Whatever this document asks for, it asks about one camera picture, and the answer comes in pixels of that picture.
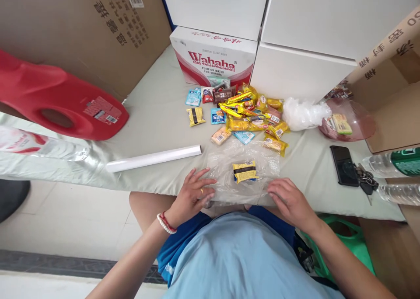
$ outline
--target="white paper roll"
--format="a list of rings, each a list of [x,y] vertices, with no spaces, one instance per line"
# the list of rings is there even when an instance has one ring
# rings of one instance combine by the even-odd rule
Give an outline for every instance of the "white paper roll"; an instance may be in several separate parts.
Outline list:
[[[106,164],[106,170],[109,172],[119,172],[197,155],[201,155],[200,145],[188,146],[149,155],[111,161]]]

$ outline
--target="cardboard wall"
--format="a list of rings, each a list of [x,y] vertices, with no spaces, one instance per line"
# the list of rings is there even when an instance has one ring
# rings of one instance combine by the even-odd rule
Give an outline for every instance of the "cardboard wall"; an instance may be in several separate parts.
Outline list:
[[[61,67],[123,101],[170,44],[162,1],[142,2],[0,0],[0,48]]]
[[[420,147],[420,6],[347,78],[376,121],[372,153]],[[420,184],[420,178],[387,179]],[[407,223],[359,219],[377,277],[397,298],[420,298],[420,206],[400,205]]]

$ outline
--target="hand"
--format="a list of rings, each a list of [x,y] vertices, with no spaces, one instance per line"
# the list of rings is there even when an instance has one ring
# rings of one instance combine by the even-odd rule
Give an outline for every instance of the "hand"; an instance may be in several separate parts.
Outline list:
[[[175,202],[173,202],[171,208],[165,212],[165,217],[172,227],[177,228],[179,225],[197,215],[204,205],[214,196],[215,190],[213,188],[203,188],[203,186],[214,184],[217,180],[199,180],[209,170],[210,168],[206,168],[195,174],[196,169],[194,168],[185,177],[184,185],[182,186],[181,191],[179,191]]]
[[[312,235],[322,226],[323,221],[289,178],[270,182],[267,191],[285,219],[300,230]]]

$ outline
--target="keys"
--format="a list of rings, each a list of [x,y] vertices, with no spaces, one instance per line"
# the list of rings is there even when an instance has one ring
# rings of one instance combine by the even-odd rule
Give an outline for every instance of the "keys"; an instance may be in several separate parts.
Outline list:
[[[365,171],[361,164],[359,166],[354,165],[354,169],[357,173],[357,178],[360,182],[360,187],[363,192],[366,193],[366,197],[369,200],[369,204],[372,206],[372,193],[378,189],[379,183],[373,179],[373,174],[369,171]]]

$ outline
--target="wahaha box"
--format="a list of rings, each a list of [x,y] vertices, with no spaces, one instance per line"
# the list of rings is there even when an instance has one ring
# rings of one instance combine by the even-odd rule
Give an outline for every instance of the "wahaha box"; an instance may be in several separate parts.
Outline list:
[[[178,26],[171,43],[187,83],[210,87],[207,77],[249,83],[257,42]]]

